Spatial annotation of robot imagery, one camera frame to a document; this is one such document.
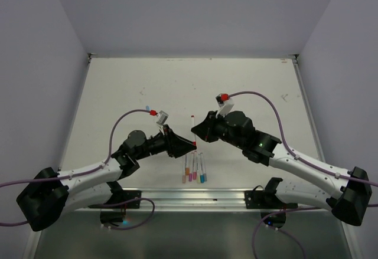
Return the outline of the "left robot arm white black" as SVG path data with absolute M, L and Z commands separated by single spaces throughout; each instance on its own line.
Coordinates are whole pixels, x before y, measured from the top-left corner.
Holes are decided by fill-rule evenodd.
M 16 202 L 33 231 L 54 224 L 61 215 L 91 205 L 117 207 L 123 200 L 118 180 L 131 176 L 139 160 L 159 153 L 180 158 L 196 150 L 194 142 L 176 135 L 168 125 L 155 136 L 130 132 L 109 159 L 81 169 L 41 170 L 17 196 Z

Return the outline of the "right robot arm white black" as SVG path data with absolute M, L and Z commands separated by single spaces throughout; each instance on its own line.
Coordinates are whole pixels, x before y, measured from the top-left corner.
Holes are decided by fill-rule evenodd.
M 255 129 L 241 111 L 219 116 L 208 112 L 191 132 L 207 143 L 222 140 L 239 148 L 251 162 L 289 172 L 304 183 L 285 183 L 272 178 L 265 186 L 264 203 L 304 204 L 326 209 L 340 221 L 360 226 L 372 196 L 365 170 L 339 168 L 291 149 L 279 138 Z

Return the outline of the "blue cap pen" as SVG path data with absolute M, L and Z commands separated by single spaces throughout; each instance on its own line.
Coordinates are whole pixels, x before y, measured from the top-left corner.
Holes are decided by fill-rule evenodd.
M 204 161 L 204 154 L 202 152 L 200 153 L 200 165 L 201 165 L 203 182 L 206 182 L 207 181 L 206 164 L 205 164 L 205 161 Z

